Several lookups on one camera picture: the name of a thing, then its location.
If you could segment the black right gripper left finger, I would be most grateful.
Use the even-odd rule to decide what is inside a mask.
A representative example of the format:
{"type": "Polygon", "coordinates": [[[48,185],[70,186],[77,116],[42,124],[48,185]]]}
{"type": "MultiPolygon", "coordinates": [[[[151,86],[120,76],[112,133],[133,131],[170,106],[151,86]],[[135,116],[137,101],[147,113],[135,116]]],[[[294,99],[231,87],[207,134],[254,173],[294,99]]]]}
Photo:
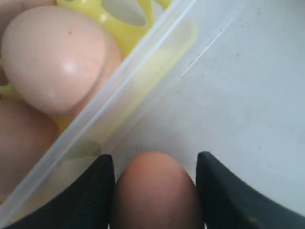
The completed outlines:
{"type": "Polygon", "coordinates": [[[5,202],[6,229],[106,229],[115,184],[111,155],[62,161],[5,202]]]}

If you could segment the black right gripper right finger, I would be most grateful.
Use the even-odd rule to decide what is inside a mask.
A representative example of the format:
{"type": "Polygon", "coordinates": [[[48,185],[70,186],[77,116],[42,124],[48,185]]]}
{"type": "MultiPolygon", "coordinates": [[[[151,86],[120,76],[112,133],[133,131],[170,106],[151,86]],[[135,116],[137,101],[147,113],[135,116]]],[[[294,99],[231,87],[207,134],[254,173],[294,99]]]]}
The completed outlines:
{"type": "Polygon", "coordinates": [[[305,218],[251,188],[210,152],[197,156],[196,188],[209,229],[303,229],[305,218]]]}

